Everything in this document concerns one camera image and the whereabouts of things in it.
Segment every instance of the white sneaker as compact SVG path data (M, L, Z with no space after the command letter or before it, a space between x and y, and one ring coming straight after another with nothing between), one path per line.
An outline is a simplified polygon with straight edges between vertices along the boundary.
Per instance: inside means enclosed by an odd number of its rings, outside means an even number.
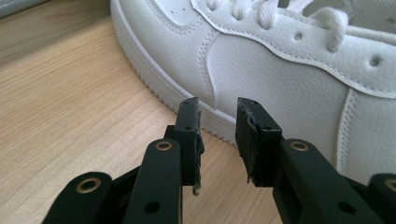
M198 96L207 131L232 143L246 97L340 174L366 184L396 173L396 1L310 2L112 0L111 9L137 73L174 110Z

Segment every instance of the shoelace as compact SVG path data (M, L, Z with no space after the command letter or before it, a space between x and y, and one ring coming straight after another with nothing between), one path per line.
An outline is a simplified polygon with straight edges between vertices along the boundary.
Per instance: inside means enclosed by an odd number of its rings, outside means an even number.
M207 0L210 10L216 10L225 0ZM302 13L304 8L314 0L290 0L288 10ZM271 29L276 23L277 5L279 0L262 0L259 6L259 25L265 29ZM235 0L232 15L238 20L242 20L249 13L253 5L252 0ZM327 50L336 52L340 49L348 25L347 14L343 11L330 7L324 7L309 16L318 21L324 28L329 29L327 39Z

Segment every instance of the shoe sole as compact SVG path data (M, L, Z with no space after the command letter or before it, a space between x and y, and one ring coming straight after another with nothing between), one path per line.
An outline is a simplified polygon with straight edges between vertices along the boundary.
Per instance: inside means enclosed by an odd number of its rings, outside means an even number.
M118 0L111 1L111 16L116 36L133 69L154 95L177 113L179 104L193 97L193 95L170 78L145 51L132 29L125 25L128 22ZM199 105L201 108L201 127L216 137L235 145L236 119L213 109L202 101L199 102Z

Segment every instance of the brass grommet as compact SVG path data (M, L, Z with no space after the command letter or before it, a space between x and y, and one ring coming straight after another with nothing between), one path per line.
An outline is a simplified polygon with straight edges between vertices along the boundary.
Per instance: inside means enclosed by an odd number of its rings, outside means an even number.
M78 193L90 193L99 188L102 181L97 177L87 178L76 186L76 192Z
M307 151L309 149L309 147L302 142L292 142L290 143L290 147L298 151Z
M385 185L396 192L396 179L386 179L385 180Z
M172 147L172 143L170 142L159 142L155 145L155 148L157 148L160 151L166 151Z

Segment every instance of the wood grain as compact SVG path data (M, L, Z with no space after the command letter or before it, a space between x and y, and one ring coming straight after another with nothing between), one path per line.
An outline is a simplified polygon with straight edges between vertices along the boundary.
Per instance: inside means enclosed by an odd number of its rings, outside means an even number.
M116 178L176 115L141 82L105 0L51 1L0 20L0 223L39 223L77 175ZM237 149L203 132L203 189L184 223L280 223Z

